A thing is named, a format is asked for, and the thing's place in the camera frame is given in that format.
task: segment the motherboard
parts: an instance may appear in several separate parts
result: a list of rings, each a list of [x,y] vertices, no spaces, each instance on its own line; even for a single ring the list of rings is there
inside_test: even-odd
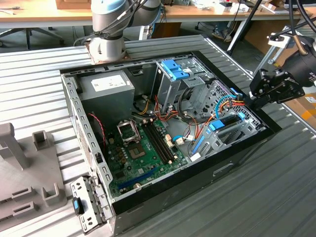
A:
[[[108,164],[113,174],[109,188],[113,197],[137,189],[188,163],[176,146],[166,140],[167,131],[161,121],[139,123],[135,127],[140,136],[138,143],[124,144],[124,138],[135,135],[132,128],[125,128],[122,135],[118,129],[106,135]]]

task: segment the chair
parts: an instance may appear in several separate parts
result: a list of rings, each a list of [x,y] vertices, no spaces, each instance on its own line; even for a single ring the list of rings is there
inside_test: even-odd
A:
[[[40,32],[40,33],[42,33],[42,34],[45,34],[45,35],[54,37],[54,38],[56,38],[56,39],[59,39],[60,45],[65,45],[65,41],[64,41],[64,39],[63,39],[61,36],[59,36],[59,35],[57,35],[57,34],[55,34],[55,33],[52,33],[52,32],[46,31],[46,30],[43,30],[43,29],[41,29],[41,28],[14,28],[14,29],[10,29],[10,30],[7,30],[7,31],[5,31],[5,32],[0,33],[0,38],[5,37],[5,36],[8,36],[8,35],[11,35],[11,34],[14,34],[14,33],[16,33],[16,32],[20,32],[20,31],[25,31],[25,32],[26,32],[26,48],[27,48],[28,50],[31,49],[31,46],[30,46],[30,36],[32,36],[32,31]]]

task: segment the yellow wire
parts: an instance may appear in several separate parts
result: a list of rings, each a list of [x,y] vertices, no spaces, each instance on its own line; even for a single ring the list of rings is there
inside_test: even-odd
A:
[[[139,115],[143,115],[143,114],[145,114],[147,112],[148,104],[149,104],[149,100],[147,100],[147,103],[146,103],[146,106],[145,106],[144,110],[142,112],[138,113]]]

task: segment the floor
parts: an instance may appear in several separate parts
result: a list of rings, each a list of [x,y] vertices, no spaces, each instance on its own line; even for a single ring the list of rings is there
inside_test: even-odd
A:
[[[199,30],[195,30],[196,22],[182,23],[180,35],[198,35],[203,34],[209,36],[215,41],[222,49],[226,50],[229,43],[223,42],[212,36],[212,25],[203,26],[200,24]],[[84,36],[83,27],[56,27],[53,30],[54,33],[61,35],[65,40],[65,46],[73,46],[75,39]],[[127,28],[124,31],[125,40],[138,40],[139,27]],[[10,36],[6,36],[1,39],[3,47],[0,48],[0,53],[16,52],[26,50],[26,36],[25,32],[18,32]],[[33,32],[31,36],[31,49],[46,49],[60,47],[59,40],[53,39],[49,36],[43,35],[38,32]],[[238,43],[233,53],[233,58],[236,59],[247,70],[254,71],[259,62],[263,58],[263,54],[249,44],[247,41],[241,41]]]

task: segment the ribbed metal surface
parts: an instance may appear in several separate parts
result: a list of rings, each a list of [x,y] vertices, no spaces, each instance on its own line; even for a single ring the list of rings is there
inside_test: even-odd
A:
[[[201,36],[128,42],[133,58],[200,50],[247,92],[249,74]],[[83,236],[69,183],[88,168],[75,137],[58,69],[90,64],[84,47],[0,54],[0,123],[16,138],[45,129],[53,134],[69,199],[66,206],[0,236]],[[316,143],[314,135],[279,105],[265,111],[283,128],[245,165],[165,210],[122,237],[314,236]],[[90,236],[106,236],[104,229]]]

